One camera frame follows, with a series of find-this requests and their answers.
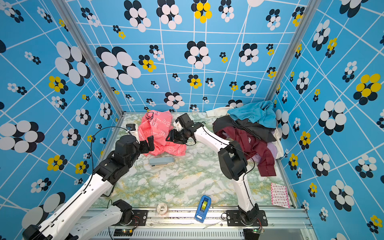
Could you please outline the pink printed cloth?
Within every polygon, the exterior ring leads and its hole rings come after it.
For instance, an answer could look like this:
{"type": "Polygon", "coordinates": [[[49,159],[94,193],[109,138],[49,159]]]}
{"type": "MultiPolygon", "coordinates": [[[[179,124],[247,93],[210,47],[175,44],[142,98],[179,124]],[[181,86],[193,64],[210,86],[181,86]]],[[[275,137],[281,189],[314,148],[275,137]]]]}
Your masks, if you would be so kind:
{"type": "Polygon", "coordinates": [[[171,123],[173,116],[169,111],[158,112],[155,110],[149,111],[142,117],[142,123],[139,126],[139,139],[140,141],[147,140],[148,137],[154,137],[155,149],[149,154],[158,156],[163,153],[168,153],[174,156],[184,156],[186,154],[187,146],[179,145],[173,142],[167,142],[166,138],[169,132],[173,129],[171,123]]]}

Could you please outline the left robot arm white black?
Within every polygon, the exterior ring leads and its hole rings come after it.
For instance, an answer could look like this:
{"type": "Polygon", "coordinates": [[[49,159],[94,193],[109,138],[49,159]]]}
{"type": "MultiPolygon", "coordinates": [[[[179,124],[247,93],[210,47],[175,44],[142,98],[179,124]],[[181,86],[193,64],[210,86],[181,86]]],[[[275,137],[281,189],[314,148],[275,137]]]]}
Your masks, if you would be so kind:
{"type": "Polygon", "coordinates": [[[154,137],[138,142],[133,135],[124,135],[115,150],[93,170],[93,174],[56,213],[47,220],[30,225],[23,232],[25,240],[89,240],[100,231],[113,225],[139,225],[133,208],[123,200],[117,200],[100,214],[79,223],[79,219],[94,202],[134,165],[141,154],[155,149],[154,137]]]}

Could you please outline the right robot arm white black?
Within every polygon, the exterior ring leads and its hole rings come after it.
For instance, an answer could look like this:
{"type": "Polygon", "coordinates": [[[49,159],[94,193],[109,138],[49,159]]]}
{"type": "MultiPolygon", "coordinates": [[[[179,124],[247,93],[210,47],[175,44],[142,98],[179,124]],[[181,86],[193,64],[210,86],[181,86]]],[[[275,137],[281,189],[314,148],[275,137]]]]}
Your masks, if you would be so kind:
{"type": "Polygon", "coordinates": [[[174,122],[166,141],[186,145],[188,139],[203,143],[218,153],[220,169],[231,180],[238,199],[240,218],[244,225],[250,226],[259,221],[261,210],[254,200],[248,183],[248,161],[241,146],[236,141],[228,141],[209,131],[203,123],[194,122],[188,114],[183,114],[174,122]]]}

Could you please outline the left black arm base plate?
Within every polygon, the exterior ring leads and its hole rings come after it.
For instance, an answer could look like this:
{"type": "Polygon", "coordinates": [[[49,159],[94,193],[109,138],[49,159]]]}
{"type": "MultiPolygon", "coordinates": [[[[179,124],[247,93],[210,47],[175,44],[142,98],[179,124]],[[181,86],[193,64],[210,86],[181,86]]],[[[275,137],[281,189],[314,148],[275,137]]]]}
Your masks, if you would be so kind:
{"type": "Polygon", "coordinates": [[[120,221],[115,226],[145,226],[148,219],[147,210],[125,211],[120,221]]]}

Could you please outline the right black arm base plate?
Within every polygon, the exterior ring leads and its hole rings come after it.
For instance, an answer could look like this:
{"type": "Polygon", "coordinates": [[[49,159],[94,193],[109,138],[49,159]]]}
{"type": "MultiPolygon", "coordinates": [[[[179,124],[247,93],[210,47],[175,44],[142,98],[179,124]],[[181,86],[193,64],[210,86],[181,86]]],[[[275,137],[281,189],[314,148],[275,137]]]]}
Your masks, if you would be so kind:
{"type": "Polygon", "coordinates": [[[265,211],[259,210],[245,213],[240,210],[228,210],[227,224],[229,227],[267,227],[268,220],[265,211]]]}

